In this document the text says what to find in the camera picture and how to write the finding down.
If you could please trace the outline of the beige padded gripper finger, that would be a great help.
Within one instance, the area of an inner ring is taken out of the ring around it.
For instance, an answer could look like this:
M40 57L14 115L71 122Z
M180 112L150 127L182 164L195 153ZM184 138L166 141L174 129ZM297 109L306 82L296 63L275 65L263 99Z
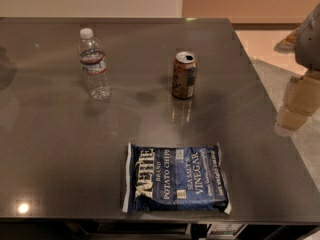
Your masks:
M307 70L291 77L274 126L280 136L291 136L320 108L320 71Z

